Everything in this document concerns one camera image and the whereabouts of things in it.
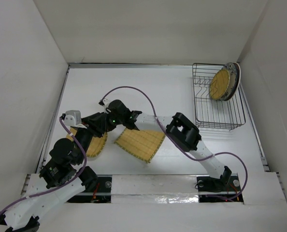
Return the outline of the rounded bamboo tray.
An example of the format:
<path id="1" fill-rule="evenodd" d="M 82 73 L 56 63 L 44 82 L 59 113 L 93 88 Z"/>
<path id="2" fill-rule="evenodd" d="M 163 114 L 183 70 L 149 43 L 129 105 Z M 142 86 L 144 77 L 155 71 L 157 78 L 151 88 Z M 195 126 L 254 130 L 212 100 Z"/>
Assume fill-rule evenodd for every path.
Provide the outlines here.
<path id="1" fill-rule="evenodd" d="M 85 135 L 85 133 L 90 135 L 90 132 L 84 128 L 70 128 L 70 132 L 73 134 L 74 137 L 76 137 L 76 134 L 78 133 L 80 133 L 81 135 Z M 66 135 L 66 139 L 74 143 L 74 151 L 76 153 L 82 154 L 81 149 L 78 147 L 77 143 L 73 140 L 73 138 L 69 134 Z M 97 157 L 104 149 L 107 139 L 108 139 L 107 133 L 105 133 L 101 138 L 93 136 L 87 148 L 86 156 L 88 158 Z"/>

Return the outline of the round bamboo tray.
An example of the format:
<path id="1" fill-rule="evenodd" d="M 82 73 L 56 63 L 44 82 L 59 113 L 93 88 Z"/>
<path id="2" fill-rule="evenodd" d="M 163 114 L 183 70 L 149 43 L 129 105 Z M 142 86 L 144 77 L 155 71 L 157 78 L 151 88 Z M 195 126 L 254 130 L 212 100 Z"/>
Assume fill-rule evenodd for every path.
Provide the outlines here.
<path id="1" fill-rule="evenodd" d="M 220 100 L 227 92 L 230 83 L 230 73 L 226 69 L 219 70 L 209 85 L 209 96 L 213 100 Z"/>

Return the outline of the blue and white floral plate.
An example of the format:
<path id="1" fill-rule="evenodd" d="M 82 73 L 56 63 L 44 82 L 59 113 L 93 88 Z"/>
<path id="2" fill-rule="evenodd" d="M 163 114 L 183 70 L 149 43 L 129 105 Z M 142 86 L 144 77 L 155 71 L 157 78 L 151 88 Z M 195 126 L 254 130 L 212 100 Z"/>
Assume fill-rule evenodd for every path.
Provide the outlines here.
<path id="1" fill-rule="evenodd" d="M 225 94 L 221 97 L 222 101 L 227 101 L 231 90 L 233 89 L 234 85 L 235 85 L 235 78 L 236 78 L 236 68 L 234 66 L 234 62 L 229 62 L 227 64 L 225 64 L 222 68 L 223 70 L 227 70 L 230 74 L 230 82 L 229 82 L 229 86 L 225 92 Z"/>

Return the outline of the red and teal floral plate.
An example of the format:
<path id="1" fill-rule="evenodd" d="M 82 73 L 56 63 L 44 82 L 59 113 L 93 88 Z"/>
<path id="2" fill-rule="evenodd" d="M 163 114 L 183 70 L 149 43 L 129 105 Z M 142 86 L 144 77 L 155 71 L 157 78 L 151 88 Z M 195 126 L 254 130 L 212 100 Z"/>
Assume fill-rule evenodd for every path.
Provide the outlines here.
<path id="1" fill-rule="evenodd" d="M 240 68 L 240 65 L 238 63 L 234 63 L 234 66 L 236 68 L 236 78 L 235 78 L 235 85 L 233 87 L 233 89 L 231 90 L 230 92 L 230 95 L 227 99 L 227 101 L 229 101 L 230 99 L 233 98 L 233 96 L 235 95 L 235 93 L 237 92 L 238 88 L 239 88 L 239 85 L 240 85 L 240 81 L 241 81 L 241 68 Z"/>

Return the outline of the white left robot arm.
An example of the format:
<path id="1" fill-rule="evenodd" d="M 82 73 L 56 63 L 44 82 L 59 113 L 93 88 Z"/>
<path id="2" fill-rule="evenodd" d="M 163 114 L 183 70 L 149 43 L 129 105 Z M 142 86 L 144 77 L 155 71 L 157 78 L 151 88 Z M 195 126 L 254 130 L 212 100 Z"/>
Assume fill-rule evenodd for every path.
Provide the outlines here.
<path id="1" fill-rule="evenodd" d="M 38 181 L 26 194 L 0 211 L 0 225 L 8 232 L 35 232 L 42 218 L 82 191 L 93 191 L 97 174 L 87 166 L 86 152 L 94 137 L 101 138 L 116 127 L 116 119 L 108 113 L 76 119 L 78 111 L 67 111 L 59 118 L 71 139 L 60 138 L 50 151 L 50 161 L 41 169 Z M 74 118 L 71 127 L 68 123 Z"/>

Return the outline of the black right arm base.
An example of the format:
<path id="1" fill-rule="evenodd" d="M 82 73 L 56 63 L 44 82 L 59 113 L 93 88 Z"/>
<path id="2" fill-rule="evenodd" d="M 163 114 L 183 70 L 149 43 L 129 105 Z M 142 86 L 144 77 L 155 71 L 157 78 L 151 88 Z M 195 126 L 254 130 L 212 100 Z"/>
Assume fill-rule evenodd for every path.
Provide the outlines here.
<path id="1" fill-rule="evenodd" d="M 244 202 L 242 194 L 230 201 L 228 200 L 228 198 L 235 196 L 241 191 L 241 184 L 237 174 L 232 174 L 225 186 L 208 175 L 197 176 L 196 180 L 195 189 L 198 191 L 200 203 Z"/>

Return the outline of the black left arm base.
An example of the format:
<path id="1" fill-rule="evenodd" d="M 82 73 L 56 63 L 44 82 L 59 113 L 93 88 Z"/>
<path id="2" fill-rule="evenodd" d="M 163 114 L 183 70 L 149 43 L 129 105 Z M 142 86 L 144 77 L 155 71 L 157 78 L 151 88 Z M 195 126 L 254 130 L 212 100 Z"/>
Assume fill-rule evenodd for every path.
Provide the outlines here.
<path id="1" fill-rule="evenodd" d="M 96 186 L 90 191 L 83 191 L 67 203 L 110 203 L 111 202 L 112 176 L 101 175 Z"/>

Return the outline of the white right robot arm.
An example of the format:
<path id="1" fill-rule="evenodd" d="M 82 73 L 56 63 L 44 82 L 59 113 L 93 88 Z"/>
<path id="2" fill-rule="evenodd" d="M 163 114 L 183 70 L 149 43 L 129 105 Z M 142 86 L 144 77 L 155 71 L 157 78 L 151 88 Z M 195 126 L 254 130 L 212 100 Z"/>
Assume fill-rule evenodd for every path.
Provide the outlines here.
<path id="1" fill-rule="evenodd" d="M 205 168 L 212 184 L 223 190 L 230 184 L 230 168 L 220 162 L 205 145 L 199 129 L 182 113 L 173 116 L 155 116 L 141 111 L 131 111 L 120 100 L 104 101 L 104 112 L 111 127 L 123 125 L 129 130 L 163 132 L 173 143 Z"/>

